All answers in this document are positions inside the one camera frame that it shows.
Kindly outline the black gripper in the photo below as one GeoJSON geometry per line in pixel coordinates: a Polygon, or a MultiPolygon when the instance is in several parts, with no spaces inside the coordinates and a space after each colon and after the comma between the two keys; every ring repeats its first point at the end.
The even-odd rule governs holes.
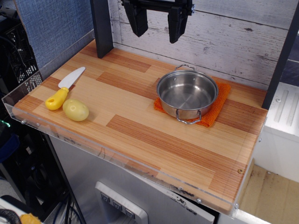
{"type": "Polygon", "coordinates": [[[185,33],[188,15],[195,12],[192,0],[122,0],[122,5],[133,33],[140,37],[148,30],[147,10],[169,12],[178,8],[186,11],[170,11],[168,14],[170,43],[178,41],[185,33]]]}

